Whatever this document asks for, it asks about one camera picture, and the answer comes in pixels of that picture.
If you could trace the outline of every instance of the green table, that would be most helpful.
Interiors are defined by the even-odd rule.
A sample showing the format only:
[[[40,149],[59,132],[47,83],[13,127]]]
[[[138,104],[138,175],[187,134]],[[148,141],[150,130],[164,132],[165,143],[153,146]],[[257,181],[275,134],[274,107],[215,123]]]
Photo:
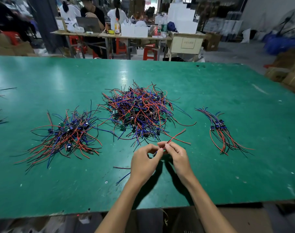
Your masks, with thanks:
[[[238,64],[88,60],[0,56],[0,98],[6,124],[0,125],[0,218],[108,211],[128,177],[133,141],[99,133],[100,156],[82,160],[56,155],[26,174],[26,164],[13,165],[38,141],[30,130],[47,125],[47,109],[62,116],[66,109],[87,110],[102,102],[104,89],[140,86],[151,81],[168,91],[170,99],[181,97],[179,106],[193,119],[176,111],[187,127],[180,139],[188,152],[195,175],[215,204],[295,199],[295,94],[250,68]],[[194,107],[222,111],[222,119],[235,140],[256,149],[245,157],[239,151],[220,155],[209,136],[208,119]],[[99,114],[108,117],[107,112]],[[170,134],[185,127],[173,127]],[[135,208],[188,206],[190,197],[169,162],[162,161],[144,186]]]

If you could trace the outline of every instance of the right hand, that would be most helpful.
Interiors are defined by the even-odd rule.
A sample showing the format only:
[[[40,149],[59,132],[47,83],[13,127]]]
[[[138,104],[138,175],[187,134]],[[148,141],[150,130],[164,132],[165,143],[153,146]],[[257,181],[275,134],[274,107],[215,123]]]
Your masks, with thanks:
[[[175,171],[183,185],[188,187],[193,179],[196,179],[188,160],[186,150],[174,142],[161,141],[157,143],[160,148],[165,148],[172,156]]]

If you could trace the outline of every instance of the finger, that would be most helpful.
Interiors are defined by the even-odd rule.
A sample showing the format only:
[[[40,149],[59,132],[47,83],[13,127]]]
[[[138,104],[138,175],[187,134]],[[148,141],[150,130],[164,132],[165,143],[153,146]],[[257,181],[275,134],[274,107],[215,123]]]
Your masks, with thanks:
[[[154,162],[158,163],[161,160],[161,157],[163,156],[163,154],[164,154],[164,149],[160,148],[152,160],[154,160]]]
[[[181,147],[181,146],[179,146],[179,145],[177,145],[176,143],[174,143],[174,142],[170,142],[169,143],[169,145],[177,152],[177,153],[180,153],[180,152],[182,152],[184,149]]]
[[[165,147],[165,144],[166,144],[167,142],[168,142],[168,141],[157,142],[157,145],[158,145],[160,148],[164,148],[164,147]]]
[[[173,159],[179,155],[169,144],[165,144],[165,148]]]
[[[153,144],[148,144],[144,147],[142,147],[142,149],[146,152],[146,153],[151,153],[154,154],[157,150],[159,150],[159,147]]]

